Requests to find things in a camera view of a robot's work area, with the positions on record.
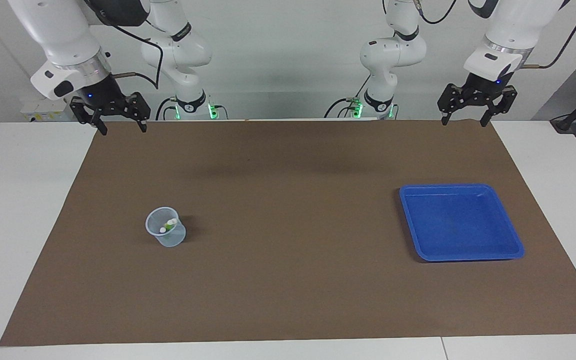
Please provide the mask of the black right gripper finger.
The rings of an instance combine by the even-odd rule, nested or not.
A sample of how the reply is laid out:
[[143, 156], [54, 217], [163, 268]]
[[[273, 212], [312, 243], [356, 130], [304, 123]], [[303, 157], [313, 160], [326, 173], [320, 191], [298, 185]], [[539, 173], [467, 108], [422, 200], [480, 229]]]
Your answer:
[[102, 120], [103, 110], [101, 108], [94, 109], [93, 113], [90, 114], [86, 110], [86, 104], [82, 98], [79, 96], [73, 96], [70, 100], [70, 108], [77, 119], [78, 123], [81, 125], [90, 125], [91, 127], [98, 130], [102, 136], [108, 134], [108, 128]]
[[140, 92], [133, 92], [126, 98], [129, 118], [137, 123], [142, 133], [147, 132], [147, 122], [151, 116], [151, 108]]

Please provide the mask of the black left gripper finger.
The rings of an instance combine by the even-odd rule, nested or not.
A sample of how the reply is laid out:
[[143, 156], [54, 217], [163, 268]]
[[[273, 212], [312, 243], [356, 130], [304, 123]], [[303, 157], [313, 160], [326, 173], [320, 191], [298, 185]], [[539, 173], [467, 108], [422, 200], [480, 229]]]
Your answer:
[[491, 98], [486, 98], [484, 105], [487, 107], [486, 111], [480, 119], [480, 125], [482, 127], [487, 127], [494, 116], [499, 114], [507, 114], [512, 107], [516, 97], [517, 91], [515, 88], [504, 88], [503, 91], [499, 93], [500, 100], [498, 103], [494, 103]]
[[446, 85], [441, 96], [437, 100], [437, 106], [441, 112], [442, 125], [448, 125], [452, 114], [464, 108], [463, 89], [457, 85]]

